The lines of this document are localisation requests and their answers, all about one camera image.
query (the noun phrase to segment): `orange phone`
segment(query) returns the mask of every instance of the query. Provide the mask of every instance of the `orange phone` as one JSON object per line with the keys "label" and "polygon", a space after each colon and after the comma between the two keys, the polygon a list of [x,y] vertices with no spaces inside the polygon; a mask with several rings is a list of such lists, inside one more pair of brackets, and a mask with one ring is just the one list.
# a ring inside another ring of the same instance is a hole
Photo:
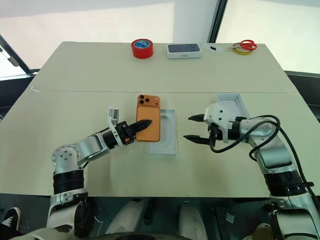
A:
{"label": "orange phone", "polygon": [[138,95],[136,106],[136,121],[152,120],[152,123],[135,135],[140,142],[160,141],[160,98],[152,95]]}

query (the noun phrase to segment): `table surface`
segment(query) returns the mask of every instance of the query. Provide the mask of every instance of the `table surface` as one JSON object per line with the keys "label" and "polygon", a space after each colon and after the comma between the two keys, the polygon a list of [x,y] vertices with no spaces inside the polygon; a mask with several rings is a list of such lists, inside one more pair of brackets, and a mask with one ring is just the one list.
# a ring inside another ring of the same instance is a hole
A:
{"label": "table surface", "polygon": [[213,153],[182,137],[208,136],[204,123],[187,118],[203,113],[217,93],[240,93],[252,117],[280,118],[320,194],[319,123],[265,45],[248,56],[204,50],[199,59],[167,59],[164,44],[154,45],[150,59],[130,50],[126,43],[58,47],[0,124],[1,193],[52,195],[53,150],[104,129],[108,106],[133,123],[137,95],[145,93],[175,109],[178,154],[147,154],[146,142],[115,148],[85,169],[90,196],[267,197],[248,144]]}

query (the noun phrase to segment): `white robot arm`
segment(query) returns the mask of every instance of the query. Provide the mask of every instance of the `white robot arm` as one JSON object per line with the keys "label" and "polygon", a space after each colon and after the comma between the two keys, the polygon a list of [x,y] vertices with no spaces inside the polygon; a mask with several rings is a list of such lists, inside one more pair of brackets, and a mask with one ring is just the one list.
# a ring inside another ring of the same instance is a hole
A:
{"label": "white robot arm", "polygon": [[[210,104],[205,114],[189,117],[208,124],[209,138],[198,135],[184,137],[194,143],[209,145],[215,153],[225,152],[240,142],[250,144],[249,156],[256,161],[270,191],[274,211],[270,216],[276,239],[292,236],[320,239],[319,201],[312,192],[313,183],[307,182],[288,136],[280,127],[280,120],[273,115],[251,119],[236,117],[218,103]],[[285,144],[277,136],[281,132],[294,155],[292,158]],[[215,149],[216,140],[235,140],[223,149]]]}
{"label": "white robot arm", "polygon": [[88,192],[84,187],[84,167],[115,147],[133,143],[135,134],[152,122],[144,119],[127,125],[125,121],[118,123],[118,117],[118,109],[109,108],[108,128],[53,151],[54,195],[50,198],[46,227],[65,233],[65,238],[86,237],[93,228],[93,210],[87,202]]}

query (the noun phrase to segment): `wall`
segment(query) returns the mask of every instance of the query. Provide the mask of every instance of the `wall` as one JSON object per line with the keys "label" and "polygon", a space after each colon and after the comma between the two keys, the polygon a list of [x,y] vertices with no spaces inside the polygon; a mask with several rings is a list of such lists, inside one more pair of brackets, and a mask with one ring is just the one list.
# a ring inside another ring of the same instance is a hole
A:
{"label": "wall", "polygon": [[1,0],[1,34],[32,68],[63,41],[206,42],[217,0]]}
{"label": "wall", "polygon": [[229,0],[218,43],[264,43],[286,71],[320,73],[320,0]]}

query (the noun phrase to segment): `black cable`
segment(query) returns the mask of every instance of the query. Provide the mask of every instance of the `black cable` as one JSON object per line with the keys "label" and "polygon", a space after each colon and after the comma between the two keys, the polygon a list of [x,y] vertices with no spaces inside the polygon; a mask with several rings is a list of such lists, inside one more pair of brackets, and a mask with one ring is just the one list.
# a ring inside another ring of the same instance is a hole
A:
{"label": "black cable", "polygon": [[230,144],[229,146],[226,146],[222,149],[214,149],[214,138],[212,135],[210,135],[209,137],[209,146],[210,149],[212,150],[212,152],[214,153],[223,153],[229,149],[232,149],[233,147],[237,146],[239,143],[241,143],[245,138],[247,138],[254,130],[256,130],[259,126],[261,126],[262,124],[266,124],[266,123],[275,123],[274,121],[271,120],[263,120],[261,122],[258,122],[256,125],[254,125],[252,128],[250,128],[242,137],[238,138],[235,142],[233,142],[232,144]]}
{"label": "black cable", "polygon": [[258,149],[262,148],[266,144],[268,144],[270,141],[272,141],[277,136],[277,134],[278,134],[278,132],[280,130],[280,119],[277,118],[274,115],[261,115],[261,116],[256,116],[256,117],[253,117],[253,118],[250,118],[250,119],[255,119],[255,118],[273,118],[276,121],[276,124],[275,124],[275,122],[272,123],[276,127],[274,132],[273,132],[273,134],[267,140],[265,140],[263,143],[259,144],[258,146],[255,146],[249,152],[249,157],[256,162],[257,159],[255,159],[255,157],[253,157],[254,152],[257,151]]}
{"label": "black cable", "polygon": [[83,165],[83,169],[85,169],[85,167],[89,164],[90,162],[87,161],[84,165]]}
{"label": "black cable", "polygon": [[280,132],[282,133],[282,135],[284,136],[286,142],[288,143],[292,153],[293,153],[293,156],[294,156],[294,159],[295,159],[295,162],[296,162],[296,166],[298,168],[298,171],[300,173],[300,176],[302,178],[302,181],[304,182],[305,184],[305,187],[306,189],[308,190],[308,192],[310,193],[311,195],[311,198],[315,204],[315,207],[318,209],[318,211],[320,211],[320,201],[319,199],[317,198],[317,196],[315,195],[314,191],[311,189],[311,184],[307,181],[306,179],[306,176],[304,174],[304,171],[302,170],[302,166],[301,166],[301,163],[300,163],[300,160],[299,160],[299,157],[298,157],[298,154],[295,150],[295,147],[293,146],[292,142],[290,141],[288,135],[286,134],[286,132],[280,128]]}
{"label": "black cable", "polygon": [[257,117],[253,117],[251,119],[254,119],[254,118],[259,118],[259,117],[262,117],[262,118],[273,118],[276,120],[276,122],[274,121],[270,121],[270,120],[263,120],[259,123],[257,123],[256,125],[254,125],[252,128],[250,128],[242,137],[240,137],[239,139],[237,139],[234,143],[230,144],[229,146],[226,146],[222,149],[214,149],[214,146],[213,146],[213,143],[214,143],[214,138],[212,135],[210,135],[209,137],[209,146],[210,146],[210,149],[214,152],[214,153],[223,153],[233,147],[235,147],[236,145],[238,145],[239,143],[241,143],[246,137],[249,136],[249,134],[251,134],[256,128],[258,128],[259,126],[261,126],[262,124],[265,124],[265,123],[271,123],[272,125],[274,125],[276,127],[274,133],[266,140],[264,141],[263,143],[259,144],[258,146],[254,147],[250,152],[249,152],[249,157],[251,159],[253,159],[254,161],[257,161],[253,156],[252,154],[257,151],[258,149],[260,149],[261,147],[265,146],[266,144],[268,144],[273,138],[276,137],[276,135],[278,134],[278,132],[280,131],[281,134],[283,135],[283,137],[285,138],[286,142],[288,143],[291,151],[292,151],[292,154],[293,154],[293,157],[295,159],[295,162],[296,162],[296,165],[297,165],[297,168],[298,168],[298,172],[301,176],[301,179],[306,187],[306,189],[308,190],[308,192],[310,193],[311,195],[311,198],[315,204],[315,207],[318,209],[318,211],[320,211],[320,201],[319,199],[317,198],[317,196],[315,195],[315,193],[313,192],[313,190],[311,189],[311,183],[307,181],[306,179],[306,176],[303,172],[303,169],[302,169],[302,166],[301,166],[301,163],[300,163],[300,160],[299,160],[299,157],[298,157],[298,154],[295,150],[295,147],[293,146],[292,142],[290,141],[288,135],[286,134],[286,132],[282,129],[282,127],[280,126],[280,120],[279,118],[277,118],[276,116],[274,115],[261,115],[261,116],[257,116]]}

